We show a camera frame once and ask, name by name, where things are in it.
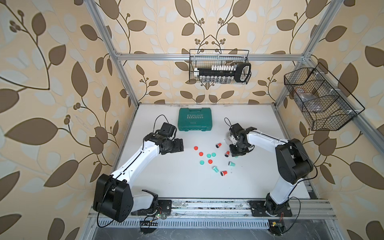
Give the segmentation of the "clear tape roll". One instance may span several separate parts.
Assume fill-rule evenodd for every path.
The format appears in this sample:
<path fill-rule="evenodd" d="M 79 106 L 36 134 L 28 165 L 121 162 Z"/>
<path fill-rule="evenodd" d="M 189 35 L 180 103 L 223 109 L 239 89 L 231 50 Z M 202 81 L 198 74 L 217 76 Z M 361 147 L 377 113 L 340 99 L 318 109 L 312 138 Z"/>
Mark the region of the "clear tape roll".
<path fill-rule="evenodd" d="M 230 132 L 226 133 L 225 142 L 226 142 L 227 145 L 232 145 L 233 144 L 233 142 L 232 142 L 232 135 L 231 135 Z"/>

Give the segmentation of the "plastic bag in basket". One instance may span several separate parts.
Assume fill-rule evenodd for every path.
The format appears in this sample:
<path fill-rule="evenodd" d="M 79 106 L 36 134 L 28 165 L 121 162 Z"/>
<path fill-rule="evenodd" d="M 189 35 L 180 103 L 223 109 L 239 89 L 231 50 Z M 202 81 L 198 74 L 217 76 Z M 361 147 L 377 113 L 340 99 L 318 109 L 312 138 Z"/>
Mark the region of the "plastic bag in basket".
<path fill-rule="evenodd" d="M 297 93 L 299 98 L 302 101 L 302 106 L 304 110 L 307 112 L 322 112 L 323 107 L 321 104 L 321 100 L 319 97 L 315 96 L 312 93 L 308 93 L 306 90 L 302 88 L 297 89 Z"/>

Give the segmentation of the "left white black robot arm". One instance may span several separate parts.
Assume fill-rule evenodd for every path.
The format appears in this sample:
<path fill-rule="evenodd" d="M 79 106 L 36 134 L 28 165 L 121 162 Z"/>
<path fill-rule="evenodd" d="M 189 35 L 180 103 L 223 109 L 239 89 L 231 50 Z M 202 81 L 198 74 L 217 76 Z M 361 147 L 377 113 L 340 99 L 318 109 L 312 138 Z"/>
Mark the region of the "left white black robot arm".
<path fill-rule="evenodd" d="M 124 165 L 112 174 L 102 174 L 98 178 L 93 203 L 94 211 L 119 223 L 132 212 L 155 214 L 158 211 L 158 195 L 148 190 L 134 194 L 132 192 L 134 182 L 151 160 L 158 155 L 183 151 L 183 139 L 170 139 L 155 133 L 145 136 L 142 146 Z"/>

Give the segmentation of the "black white tool in basket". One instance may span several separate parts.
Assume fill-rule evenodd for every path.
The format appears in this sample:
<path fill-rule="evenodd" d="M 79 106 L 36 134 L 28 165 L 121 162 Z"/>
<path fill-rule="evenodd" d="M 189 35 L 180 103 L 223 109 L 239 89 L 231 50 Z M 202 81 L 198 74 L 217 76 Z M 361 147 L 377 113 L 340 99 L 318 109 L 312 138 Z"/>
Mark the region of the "black white tool in basket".
<path fill-rule="evenodd" d="M 252 76 L 250 63 L 212 65 L 210 68 L 194 68 L 192 76 L 202 83 L 247 84 Z"/>

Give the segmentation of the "green plastic tool case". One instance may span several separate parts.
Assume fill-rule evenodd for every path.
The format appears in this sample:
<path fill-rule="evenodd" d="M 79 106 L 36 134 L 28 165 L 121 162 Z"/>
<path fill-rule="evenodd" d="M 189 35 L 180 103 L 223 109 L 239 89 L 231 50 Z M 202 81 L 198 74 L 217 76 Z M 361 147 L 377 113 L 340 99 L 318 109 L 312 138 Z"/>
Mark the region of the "green plastic tool case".
<path fill-rule="evenodd" d="M 211 131 L 213 127 L 212 110 L 210 108 L 180 108 L 178 117 L 179 131 Z"/>

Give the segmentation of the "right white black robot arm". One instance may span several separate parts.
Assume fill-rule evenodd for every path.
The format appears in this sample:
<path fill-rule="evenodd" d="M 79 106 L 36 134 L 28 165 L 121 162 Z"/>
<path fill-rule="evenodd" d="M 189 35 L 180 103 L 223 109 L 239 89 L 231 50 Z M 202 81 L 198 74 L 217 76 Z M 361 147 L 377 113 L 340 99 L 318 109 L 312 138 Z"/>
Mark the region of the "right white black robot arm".
<path fill-rule="evenodd" d="M 258 132 L 254 127 L 244 129 L 240 124 L 231 125 L 229 131 L 233 157 L 244 156 L 257 146 L 273 153 L 277 160 L 280 177 L 265 201 L 250 201 L 253 216 L 278 217 L 283 214 L 291 217 L 291 193 L 314 169 L 302 143 L 297 139 L 278 139 Z"/>

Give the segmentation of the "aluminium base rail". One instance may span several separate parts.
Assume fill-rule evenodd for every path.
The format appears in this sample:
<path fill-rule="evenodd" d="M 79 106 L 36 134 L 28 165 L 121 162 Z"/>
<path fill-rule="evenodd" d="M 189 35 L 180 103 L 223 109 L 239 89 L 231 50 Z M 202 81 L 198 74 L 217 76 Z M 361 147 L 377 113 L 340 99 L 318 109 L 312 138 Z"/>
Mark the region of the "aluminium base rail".
<path fill-rule="evenodd" d="M 262 200 L 249 199 L 159 199 L 155 216 L 130 214 L 123 222 L 90 211 L 101 226 L 145 229 L 268 229 L 272 223 L 289 225 L 299 220 L 335 220 L 326 200 L 289 201 L 282 213 L 269 216 L 260 211 Z"/>

